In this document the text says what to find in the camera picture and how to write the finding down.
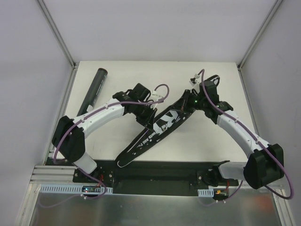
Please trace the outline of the black racket bag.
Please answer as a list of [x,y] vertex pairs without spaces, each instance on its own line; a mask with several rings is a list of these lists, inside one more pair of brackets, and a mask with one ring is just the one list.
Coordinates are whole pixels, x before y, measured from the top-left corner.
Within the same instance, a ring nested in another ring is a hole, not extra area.
[[[211,119],[214,123],[217,123],[219,113],[207,100],[202,89],[202,85],[199,84],[197,87],[200,88],[200,91],[196,90],[200,98],[199,110],[204,111],[207,118]],[[119,168],[123,168],[130,164],[134,159],[163,140],[192,116],[195,111],[182,111],[182,96],[154,118],[152,130],[147,128],[143,129],[143,131],[139,133],[137,137],[134,138],[133,141],[117,156],[115,163]]]

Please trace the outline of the black shuttlecock tube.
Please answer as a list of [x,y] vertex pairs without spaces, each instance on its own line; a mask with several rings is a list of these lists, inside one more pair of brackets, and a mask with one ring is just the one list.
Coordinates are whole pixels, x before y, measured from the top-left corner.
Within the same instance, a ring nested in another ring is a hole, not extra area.
[[81,116],[93,110],[100,92],[107,79],[108,72],[106,69],[99,68],[90,84],[90,87],[85,95],[85,98],[79,108],[77,116]]

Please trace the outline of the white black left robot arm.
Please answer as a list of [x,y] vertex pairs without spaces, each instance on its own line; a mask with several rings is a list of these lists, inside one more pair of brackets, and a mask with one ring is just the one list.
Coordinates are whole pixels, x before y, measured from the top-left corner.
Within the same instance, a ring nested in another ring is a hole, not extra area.
[[136,121],[147,129],[153,129],[157,109],[146,99],[151,91],[138,83],[127,92],[118,92],[104,105],[74,119],[62,117],[56,127],[52,144],[70,163],[82,169],[83,178],[89,183],[99,179],[97,164],[86,152],[85,139],[104,124],[128,113],[136,116]]

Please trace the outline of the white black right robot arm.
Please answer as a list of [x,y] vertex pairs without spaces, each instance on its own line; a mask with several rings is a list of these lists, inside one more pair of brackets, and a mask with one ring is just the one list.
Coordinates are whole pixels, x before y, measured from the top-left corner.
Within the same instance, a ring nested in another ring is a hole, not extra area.
[[233,107],[219,99],[219,77],[198,82],[191,79],[192,89],[183,110],[200,110],[214,124],[226,131],[239,145],[247,162],[222,161],[213,166],[209,178],[222,186],[228,179],[243,180],[254,189],[267,186],[284,177],[284,151],[278,144],[270,144],[252,132],[235,113]]

